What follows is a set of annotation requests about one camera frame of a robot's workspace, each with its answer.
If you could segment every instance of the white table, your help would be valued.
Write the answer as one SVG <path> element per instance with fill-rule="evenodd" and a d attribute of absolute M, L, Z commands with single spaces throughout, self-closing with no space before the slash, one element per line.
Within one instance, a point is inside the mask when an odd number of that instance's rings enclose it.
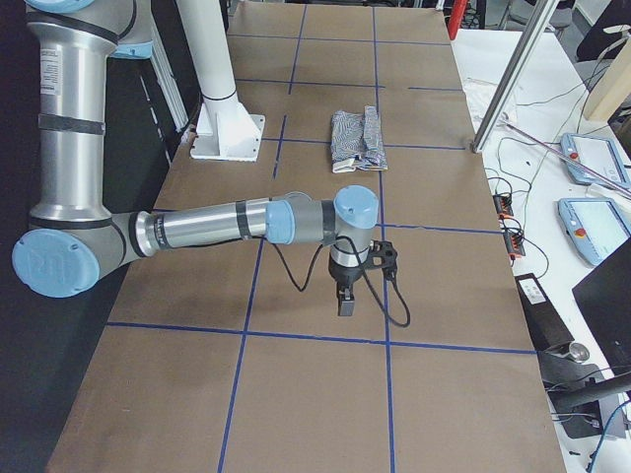
<path fill-rule="evenodd" d="M 460 79 L 467 78 L 499 83 L 513 50 L 520 38 L 517 32 L 460 30 L 453 42 L 454 54 Z M 581 84 L 572 63 L 563 51 L 554 34 L 545 34 L 515 90 L 517 104 L 546 101 L 564 94 Z M 546 104 L 518 106 L 517 126 L 541 141 L 558 142 L 561 134 L 576 132 L 581 108 L 587 97 L 585 88 L 578 87 L 564 97 Z M 604 122 L 581 120 L 581 133 L 589 133 L 606 125 Z M 594 133 L 595 136 L 614 138 L 605 127 Z M 504 128 L 496 129 L 483 150 L 484 164 L 489 169 L 500 171 L 497 149 L 500 140 L 510 136 L 526 141 L 521 136 Z M 621 146 L 617 145 L 620 155 L 628 161 Z M 539 280 L 546 294 L 561 315 L 574 338 L 588 347 L 591 357 L 588 363 L 607 367 L 608 362 L 585 323 L 572 295 L 576 286 L 593 269 L 578 255 L 561 227 L 556 210 L 556 201 L 563 197 L 584 197 L 587 188 L 571 182 L 565 165 L 554 156 L 544 158 L 545 151 L 537 146 L 525 146 L 505 140 L 501 147 L 501 160 L 504 170 L 532 180 L 539 162 L 544 159 L 541 169 L 534 180 L 529 202 L 525 211 L 523 193 L 514 195 L 513 210 L 516 219 L 522 224 L 526 220 L 526 237 L 538 244 L 548 255 L 550 268 Z M 487 171 L 489 177 L 497 175 Z M 526 189 L 525 182 L 510 177 L 500 171 L 517 189 Z M 491 180 L 495 188 L 498 180 Z M 500 183 L 500 192 L 507 190 L 506 184 Z M 526 243 L 526 257 L 516 260 L 513 267 L 515 275 L 534 273 L 538 276 L 545 268 L 545 259 L 540 252 Z M 569 473 L 584 473 L 589 454 L 594 451 L 598 438 L 569 439 L 562 426 L 556 425 L 561 449 Z M 570 455 L 569 451 L 581 455 Z M 627 440 L 608 440 L 598 454 L 596 472 L 622 473 L 631 471 L 631 438 Z"/>

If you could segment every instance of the computer monitor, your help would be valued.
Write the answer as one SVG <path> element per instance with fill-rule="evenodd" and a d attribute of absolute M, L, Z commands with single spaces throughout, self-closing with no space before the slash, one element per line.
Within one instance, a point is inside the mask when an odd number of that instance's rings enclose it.
<path fill-rule="evenodd" d="M 631 365 L 631 238 L 572 292 L 609 365 Z"/>

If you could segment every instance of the light blue joint cap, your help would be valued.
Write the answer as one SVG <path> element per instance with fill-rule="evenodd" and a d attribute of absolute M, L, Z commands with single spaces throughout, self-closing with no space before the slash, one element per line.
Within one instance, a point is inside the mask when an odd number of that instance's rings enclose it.
<path fill-rule="evenodd" d="M 119 44 L 111 57 L 116 59 L 149 59 L 154 53 L 154 42 L 139 42 L 137 44 Z"/>
<path fill-rule="evenodd" d="M 75 13 L 95 0 L 25 0 L 33 8 L 48 13 Z"/>
<path fill-rule="evenodd" d="M 286 200 L 272 200 L 265 213 L 265 237 L 270 243 L 289 244 L 294 241 L 296 220 L 294 209 Z"/>
<path fill-rule="evenodd" d="M 362 185 L 344 187 L 333 200 L 335 213 L 348 225 L 368 230 L 377 224 L 379 199 L 375 192 Z"/>
<path fill-rule="evenodd" d="M 24 284 L 50 298 L 69 298 L 99 281 L 99 261 L 79 239 L 59 230 L 28 232 L 13 247 L 13 268 Z"/>

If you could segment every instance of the white pole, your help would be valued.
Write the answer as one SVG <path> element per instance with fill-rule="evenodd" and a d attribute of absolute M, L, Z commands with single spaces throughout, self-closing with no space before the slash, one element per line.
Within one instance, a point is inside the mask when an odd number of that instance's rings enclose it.
<path fill-rule="evenodd" d="M 255 161 L 265 118 L 239 102 L 218 0 L 177 0 L 204 104 L 193 158 Z"/>

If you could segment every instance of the black wall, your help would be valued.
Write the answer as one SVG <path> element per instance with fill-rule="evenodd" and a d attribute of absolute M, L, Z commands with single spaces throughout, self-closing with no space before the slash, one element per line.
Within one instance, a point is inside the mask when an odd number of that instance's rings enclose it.
<path fill-rule="evenodd" d="M 189 111 L 199 92 L 175 2 L 154 16 Z M 150 94 L 147 101 L 141 78 Z M 107 64 L 104 202 L 151 209 L 179 136 L 147 61 Z M 158 116 L 164 138 L 152 118 Z M 37 472 L 54 449 L 126 268 L 72 299 L 24 286 L 11 251 L 38 200 L 39 54 L 23 2 L 0 2 L 0 471 Z"/>

